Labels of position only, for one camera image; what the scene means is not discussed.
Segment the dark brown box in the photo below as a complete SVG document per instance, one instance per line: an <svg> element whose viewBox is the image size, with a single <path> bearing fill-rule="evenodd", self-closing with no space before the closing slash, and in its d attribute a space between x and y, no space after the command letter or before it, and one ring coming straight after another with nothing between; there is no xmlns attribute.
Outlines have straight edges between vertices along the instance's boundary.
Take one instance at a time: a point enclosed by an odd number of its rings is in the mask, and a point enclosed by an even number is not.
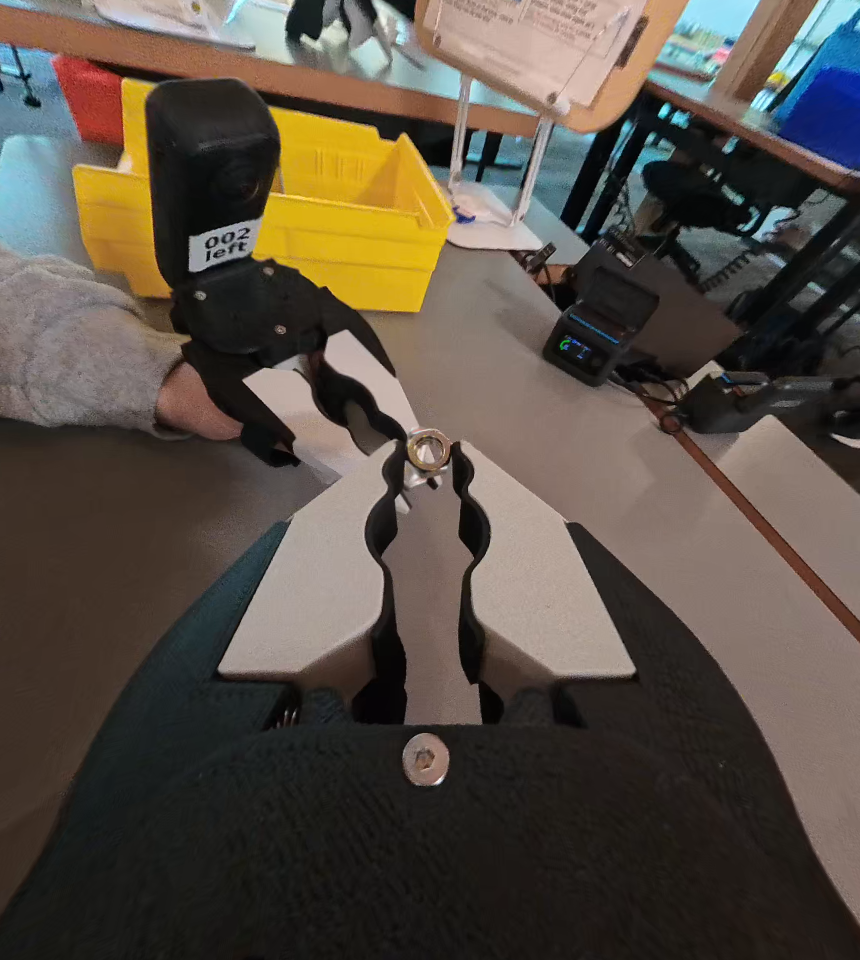
<svg viewBox="0 0 860 960"><path fill-rule="evenodd" d="M608 270L647 291L656 304L630 343L632 355L655 361L665 371L691 375L736 341L738 329L717 304L688 282L673 263L628 242L598 239L569 269L579 300L592 299L593 278Z"/></svg>

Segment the person's left forearm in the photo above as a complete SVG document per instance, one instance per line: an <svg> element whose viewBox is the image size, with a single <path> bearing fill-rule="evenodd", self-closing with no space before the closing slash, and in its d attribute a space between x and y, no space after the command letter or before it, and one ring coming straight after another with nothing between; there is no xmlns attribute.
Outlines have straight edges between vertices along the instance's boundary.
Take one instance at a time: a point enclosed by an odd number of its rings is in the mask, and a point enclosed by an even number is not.
<svg viewBox="0 0 860 960"><path fill-rule="evenodd" d="M0 242L1 419L177 435L160 425L157 405L182 359L175 334L148 326L91 270Z"/></svg>

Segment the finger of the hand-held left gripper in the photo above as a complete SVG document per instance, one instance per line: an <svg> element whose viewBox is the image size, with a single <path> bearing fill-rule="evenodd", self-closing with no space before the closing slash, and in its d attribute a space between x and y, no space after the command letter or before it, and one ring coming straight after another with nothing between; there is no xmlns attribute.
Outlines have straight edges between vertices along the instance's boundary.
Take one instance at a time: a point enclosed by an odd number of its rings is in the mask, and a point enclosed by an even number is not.
<svg viewBox="0 0 860 960"><path fill-rule="evenodd" d="M243 385L289 431L288 450L317 477L341 478L367 459L349 429L320 408L311 383L296 368L264 367Z"/></svg>
<svg viewBox="0 0 860 960"><path fill-rule="evenodd" d="M314 458L359 458L420 427L397 375L350 330L309 354L308 374L317 408L340 432L310 439Z"/></svg>

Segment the black white gripper pair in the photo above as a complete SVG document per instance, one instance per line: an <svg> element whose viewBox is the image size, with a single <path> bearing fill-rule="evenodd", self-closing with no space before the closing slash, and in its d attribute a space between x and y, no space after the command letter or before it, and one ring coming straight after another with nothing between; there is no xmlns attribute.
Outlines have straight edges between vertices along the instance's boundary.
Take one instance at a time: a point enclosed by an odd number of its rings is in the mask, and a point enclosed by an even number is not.
<svg viewBox="0 0 860 960"><path fill-rule="evenodd" d="M292 43L317 42L324 30L339 24L350 51L375 41L388 60L395 52L417 60L415 14L415 1L292 1L284 34Z"/></svg>

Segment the black device with colour screen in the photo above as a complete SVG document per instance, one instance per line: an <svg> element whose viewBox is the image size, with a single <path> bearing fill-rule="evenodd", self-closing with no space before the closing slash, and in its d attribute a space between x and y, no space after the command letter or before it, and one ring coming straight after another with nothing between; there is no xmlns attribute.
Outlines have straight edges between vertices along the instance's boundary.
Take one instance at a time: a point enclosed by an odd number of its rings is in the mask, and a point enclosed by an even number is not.
<svg viewBox="0 0 860 960"><path fill-rule="evenodd" d="M636 342L659 304L660 298L651 294L645 294L637 306L608 307L600 299L577 300L557 318L544 342L542 359L590 388L656 382L664 369Z"/></svg>

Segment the person's left hand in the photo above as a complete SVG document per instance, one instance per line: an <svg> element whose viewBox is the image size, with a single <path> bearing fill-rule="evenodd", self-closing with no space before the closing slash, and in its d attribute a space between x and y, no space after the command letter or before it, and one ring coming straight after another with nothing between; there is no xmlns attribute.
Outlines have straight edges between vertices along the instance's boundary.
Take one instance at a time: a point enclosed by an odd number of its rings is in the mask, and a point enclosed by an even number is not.
<svg viewBox="0 0 860 960"><path fill-rule="evenodd" d="M237 441L243 429L214 404L196 369L184 361L164 378L154 419L160 429L212 442Z"/></svg>

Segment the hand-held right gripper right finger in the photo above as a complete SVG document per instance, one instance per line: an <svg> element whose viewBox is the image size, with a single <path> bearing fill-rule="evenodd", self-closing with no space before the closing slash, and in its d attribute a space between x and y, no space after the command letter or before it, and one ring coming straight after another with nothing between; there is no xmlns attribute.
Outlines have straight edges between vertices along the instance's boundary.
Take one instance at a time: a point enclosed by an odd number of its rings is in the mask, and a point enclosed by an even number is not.
<svg viewBox="0 0 860 960"><path fill-rule="evenodd" d="M454 444L451 463L470 554L460 664L483 723L497 724L528 690L554 695L572 683L636 678L567 519L468 441Z"/></svg>

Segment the white paper sheet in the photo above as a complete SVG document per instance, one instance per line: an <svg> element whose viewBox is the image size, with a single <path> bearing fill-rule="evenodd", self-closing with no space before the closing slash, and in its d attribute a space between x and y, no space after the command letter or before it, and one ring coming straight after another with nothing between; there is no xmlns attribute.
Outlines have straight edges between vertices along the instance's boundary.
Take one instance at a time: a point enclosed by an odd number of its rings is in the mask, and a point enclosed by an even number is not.
<svg viewBox="0 0 860 960"><path fill-rule="evenodd" d="M103 20L145 33L254 52L256 42L233 22L232 1L93 1Z"/></svg>

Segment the red plastic bin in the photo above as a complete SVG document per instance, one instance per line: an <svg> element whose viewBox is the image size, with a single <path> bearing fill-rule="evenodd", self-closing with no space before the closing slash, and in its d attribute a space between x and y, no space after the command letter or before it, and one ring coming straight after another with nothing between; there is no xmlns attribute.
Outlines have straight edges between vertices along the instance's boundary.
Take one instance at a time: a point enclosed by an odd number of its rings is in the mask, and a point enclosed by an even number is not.
<svg viewBox="0 0 860 960"><path fill-rule="evenodd" d="M56 54L52 68L79 139L122 148L123 78L102 64L67 54Z"/></svg>

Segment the steel hex nut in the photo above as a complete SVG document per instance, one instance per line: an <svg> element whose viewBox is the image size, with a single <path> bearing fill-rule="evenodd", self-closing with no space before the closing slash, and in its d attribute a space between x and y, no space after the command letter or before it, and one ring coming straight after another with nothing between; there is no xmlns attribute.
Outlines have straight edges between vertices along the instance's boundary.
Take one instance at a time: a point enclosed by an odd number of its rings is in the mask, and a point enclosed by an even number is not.
<svg viewBox="0 0 860 960"><path fill-rule="evenodd" d="M405 451L411 469L426 477L449 469L451 440L436 428L418 428L407 435Z"/></svg>

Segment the large yellow plastic bin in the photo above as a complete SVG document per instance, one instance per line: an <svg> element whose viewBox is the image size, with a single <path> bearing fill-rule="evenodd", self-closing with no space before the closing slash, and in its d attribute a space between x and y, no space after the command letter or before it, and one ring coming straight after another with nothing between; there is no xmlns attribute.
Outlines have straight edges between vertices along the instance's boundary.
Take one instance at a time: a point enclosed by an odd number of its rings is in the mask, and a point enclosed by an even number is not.
<svg viewBox="0 0 860 960"><path fill-rule="evenodd" d="M153 244L145 108L154 85L122 81L124 150L115 168L73 170L81 240L95 270L137 298L168 299ZM271 106L281 138L255 246L358 311L416 313L454 221L407 135Z"/></svg>

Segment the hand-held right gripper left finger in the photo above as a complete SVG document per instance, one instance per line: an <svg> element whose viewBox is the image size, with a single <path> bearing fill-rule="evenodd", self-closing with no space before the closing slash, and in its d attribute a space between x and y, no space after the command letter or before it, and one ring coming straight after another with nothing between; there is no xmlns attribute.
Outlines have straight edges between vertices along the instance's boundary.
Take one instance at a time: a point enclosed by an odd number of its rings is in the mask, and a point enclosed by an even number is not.
<svg viewBox="0 0 860 960"><path fill-rule="evenodd" d="M333 690L364 723L400 725L407 664L383 554L405 449L389 441L298 510L218 665L220 678Z"/></svg>

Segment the blue stacked bins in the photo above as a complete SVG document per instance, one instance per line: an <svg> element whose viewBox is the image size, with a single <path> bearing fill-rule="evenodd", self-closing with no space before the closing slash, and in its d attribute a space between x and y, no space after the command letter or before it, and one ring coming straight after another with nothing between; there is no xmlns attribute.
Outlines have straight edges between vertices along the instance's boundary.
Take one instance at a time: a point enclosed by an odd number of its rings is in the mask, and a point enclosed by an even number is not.
<svg viewBox="0 0 860 960"><path fill-rule="evenodd" d="M794 102L775 114L784 140L860 172L860 73L823 67Z"/></svg>

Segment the wooden top table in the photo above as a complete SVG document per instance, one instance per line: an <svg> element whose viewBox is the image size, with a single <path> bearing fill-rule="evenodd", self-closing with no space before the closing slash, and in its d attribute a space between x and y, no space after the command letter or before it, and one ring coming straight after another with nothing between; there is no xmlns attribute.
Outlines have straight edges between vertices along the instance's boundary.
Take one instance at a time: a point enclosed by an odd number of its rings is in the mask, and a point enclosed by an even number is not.
<svg viewBox="0 0 860 960"><path fill-rule="evenodd" d="M724 352L725 361L735 362L742 369L778 376L801 374L824 341L819 333L821 324L860 291L859 261L804 311L791 307L796 296L820 270L860 237L859 171L840 166L780 137L772 118L752 109L746 102L655 70L630 105L619 109L616 118L596 133L564 205L561 221L575 230L597 187L603 185L600 198L580 233L584 241L592 242L652 134L667 135L677 146L694 147L698 160L722 158L720 151L712 148L708 141L662 119L660 114L665 106L689 114L720 136L747 143L844 200L838 213L738 312L744 334Z"/></svg>
<svg viewBox="0 0 860 960"><path fill-rule="evenodd" d="M261 92L356 113L453 126L457 70L415 50L392 59L371 39L356 50L341 25L290 42L283 11L244 2L235 21L251 51L136 30L102 18L91 2L0 2L0 42L173 77L235 77Z"/></svg>

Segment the wooden instruction board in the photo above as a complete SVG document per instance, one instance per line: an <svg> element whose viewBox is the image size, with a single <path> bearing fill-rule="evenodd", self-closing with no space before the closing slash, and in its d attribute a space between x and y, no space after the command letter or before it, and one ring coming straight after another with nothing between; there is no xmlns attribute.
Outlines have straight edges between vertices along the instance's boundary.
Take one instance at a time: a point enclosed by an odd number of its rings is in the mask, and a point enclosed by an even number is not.
<svg viewBox="0 0 860 960"><path fill-rule="evenodd" d="M420 47L580 134L636 100L687 1L418 1Z"/></svg>

